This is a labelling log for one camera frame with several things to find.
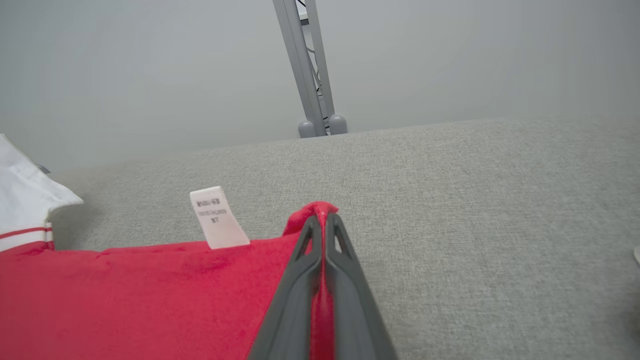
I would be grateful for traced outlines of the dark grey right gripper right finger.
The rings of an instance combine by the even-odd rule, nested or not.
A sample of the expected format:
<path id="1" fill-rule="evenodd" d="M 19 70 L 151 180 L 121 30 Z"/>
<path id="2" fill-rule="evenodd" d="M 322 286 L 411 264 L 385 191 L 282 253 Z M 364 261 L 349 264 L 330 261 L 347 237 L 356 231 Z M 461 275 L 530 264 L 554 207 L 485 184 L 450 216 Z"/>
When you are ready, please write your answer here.
<path id="1" fill-rule="evenodd" d="M 333 297 L 336 360 L 397 360 L 370 285 L 342 218 L 327 216 L 325 234 L 327 287 Z"/>

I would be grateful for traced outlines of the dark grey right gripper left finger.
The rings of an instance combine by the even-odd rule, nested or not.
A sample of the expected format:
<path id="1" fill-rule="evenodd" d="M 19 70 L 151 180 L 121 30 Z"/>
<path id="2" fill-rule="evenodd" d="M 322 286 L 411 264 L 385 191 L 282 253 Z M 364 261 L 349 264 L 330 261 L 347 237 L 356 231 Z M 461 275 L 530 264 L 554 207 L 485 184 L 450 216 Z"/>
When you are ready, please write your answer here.
<path id="1" fill-rule="evenodd" d="M 308 360 L 313 298 L 321 278 L 322 226 L 306 219 L 247 356 L 249 360 Z"/>

